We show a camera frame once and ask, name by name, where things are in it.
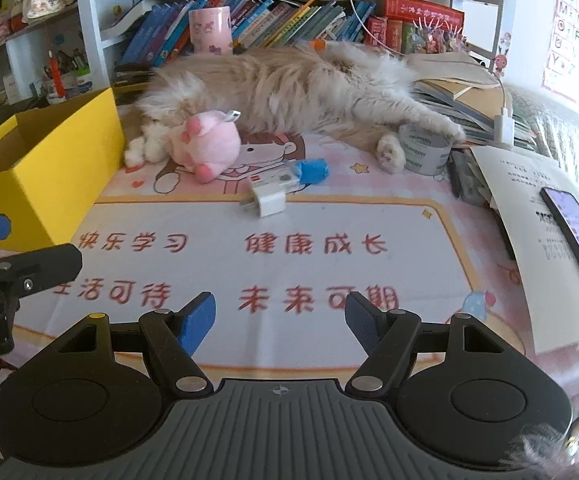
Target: red pen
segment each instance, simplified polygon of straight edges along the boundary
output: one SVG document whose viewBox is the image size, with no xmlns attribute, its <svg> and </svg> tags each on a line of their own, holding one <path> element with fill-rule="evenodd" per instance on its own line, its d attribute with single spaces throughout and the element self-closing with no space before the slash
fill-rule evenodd
<svg viewBox="0 0 579 480">
<path fill-rule="evenodd" d="M 58 62 L 56 58 L 52 56 L 52 51 L 50 51 L 50 69 L 52 70 L 52 77 L 54 78 L 54 86 L 56 87 L 58 97 L 65 97 L 65 87 L 63 86 L 63 81 L 60 79 Z"/>
</svg>

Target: red box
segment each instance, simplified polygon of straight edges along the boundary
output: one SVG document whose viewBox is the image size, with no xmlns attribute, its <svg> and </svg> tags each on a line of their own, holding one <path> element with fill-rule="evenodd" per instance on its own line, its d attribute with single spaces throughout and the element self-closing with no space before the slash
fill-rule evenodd
<svg viewBox="0 0 579 480">
<path fill-rule="evenodd" d="M 403 22 L 401 20 L 387 20 L 385 44 L 392 50 L 401 51 L 403 42 Z"/>
<path fill-rule="evenodd" d="M 445 30 L 463 28 L 465 14 L 460 10 L 452 9 L 441 4 L 426 2 L 425 0 L 376 0 L 376 13 L 390 20 L 414 22 L 418 25 L 438 23 L 438 27 Z"/>
<path fill-rule="evenodd" d="M 363 40 L 363 43 L 371 46 L 383 46 L 385 44 L 387 35 L 387 19 L 371 16 L 367 20 L 365 26 L 367 27 L 367 30 L 371 32 L 372 36 L 376 38 L 376 40 L 372 38 L 372 36 L 367 34 L 367 32 L 365 32 L 365 38 Z"/>
</svg>

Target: pink mug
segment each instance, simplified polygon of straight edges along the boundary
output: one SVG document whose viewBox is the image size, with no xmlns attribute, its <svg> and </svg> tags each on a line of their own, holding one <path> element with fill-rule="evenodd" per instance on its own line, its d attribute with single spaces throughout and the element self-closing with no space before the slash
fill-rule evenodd
<svg viewBox="0 0 579 480">
<path fill-rule="evenodd" d="M 194 52 L 232 54 L 232 24 L 229 7 L 190 11 L 190 39 Z"/>
</svg>

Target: white plug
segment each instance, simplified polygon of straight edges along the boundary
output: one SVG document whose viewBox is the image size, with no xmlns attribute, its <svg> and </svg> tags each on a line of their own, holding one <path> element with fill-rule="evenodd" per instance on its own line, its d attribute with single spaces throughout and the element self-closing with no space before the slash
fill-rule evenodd
<svg viewBox="0 0 579 480">
<path fill-rule="evenodd" d="M 501 108 L 501 114 L 493 118 L 493 143 L 506 150 L 514 146 L 514 119 L 509 116 L 507 108 Z"/>
</svg>

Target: yellow box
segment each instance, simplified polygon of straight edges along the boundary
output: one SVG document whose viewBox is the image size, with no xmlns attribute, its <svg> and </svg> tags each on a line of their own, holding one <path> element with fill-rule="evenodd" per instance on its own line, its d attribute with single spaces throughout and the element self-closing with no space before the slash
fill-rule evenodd
<svg viewBox="0 0 579 480">
<path fill-rule="evenodd" d="M 111 89 L 16 114 L 0 126 L 0 249 L 69 242 L 110 178 L 124 145 Z"/>
</svg>

